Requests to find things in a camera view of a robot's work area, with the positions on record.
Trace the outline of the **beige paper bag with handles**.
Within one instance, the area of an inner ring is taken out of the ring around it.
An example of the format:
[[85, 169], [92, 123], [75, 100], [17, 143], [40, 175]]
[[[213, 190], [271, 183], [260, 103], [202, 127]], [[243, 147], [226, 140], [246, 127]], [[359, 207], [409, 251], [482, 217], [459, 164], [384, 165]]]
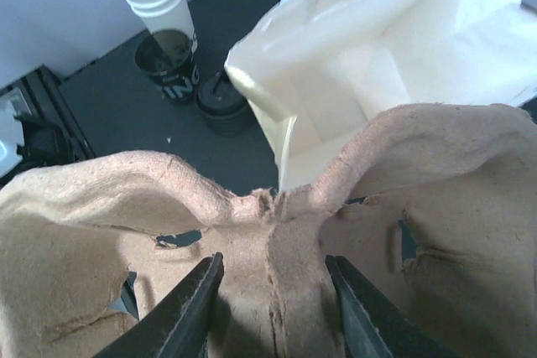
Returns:
[[534, 98], [536, 16], [522, 0], [288, 0], [230, 49], [225, 69], [291, 190], [395, 106]]

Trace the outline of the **brown cardboard cup carrier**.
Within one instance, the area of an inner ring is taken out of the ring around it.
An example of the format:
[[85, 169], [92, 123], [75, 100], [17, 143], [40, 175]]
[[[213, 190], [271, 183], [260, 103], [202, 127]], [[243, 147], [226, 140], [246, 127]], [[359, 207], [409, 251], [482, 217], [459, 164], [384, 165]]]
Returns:
[[329, 253], [461, 357], [536, 354], [536, 126], [505, 105], [380, 113], [313, 184], [238, 196], [130, 151], [31, 169], [1, 191], [1, 354], [89, 357], [204, 257], [225, 273], [212, 357], [340, 357]]

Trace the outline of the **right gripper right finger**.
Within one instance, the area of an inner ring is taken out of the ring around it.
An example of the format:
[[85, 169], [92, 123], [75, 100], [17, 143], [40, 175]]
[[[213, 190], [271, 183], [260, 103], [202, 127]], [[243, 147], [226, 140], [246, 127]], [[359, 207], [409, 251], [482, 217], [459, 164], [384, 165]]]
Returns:
[[407, 319], [345, 257], [328, 255], [326, 266], [341, 310], [347, 357], [456, 357]]

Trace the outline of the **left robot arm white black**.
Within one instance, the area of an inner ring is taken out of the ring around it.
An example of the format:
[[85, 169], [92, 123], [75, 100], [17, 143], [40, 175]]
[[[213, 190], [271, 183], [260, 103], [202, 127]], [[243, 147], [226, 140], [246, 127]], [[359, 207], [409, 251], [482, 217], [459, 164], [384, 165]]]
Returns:
[[1, 185], [30, 169], [94, 157], [49, 68], [1, 89]]

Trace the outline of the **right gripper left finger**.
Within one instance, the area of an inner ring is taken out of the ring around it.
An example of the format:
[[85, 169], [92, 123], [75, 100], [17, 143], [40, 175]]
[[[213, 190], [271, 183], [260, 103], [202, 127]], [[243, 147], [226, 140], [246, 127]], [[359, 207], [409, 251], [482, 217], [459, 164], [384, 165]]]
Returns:
[[207, 357], [211, 311], [223, 275], [220, 252], [203, 258], [153, 310], [96, 357]]

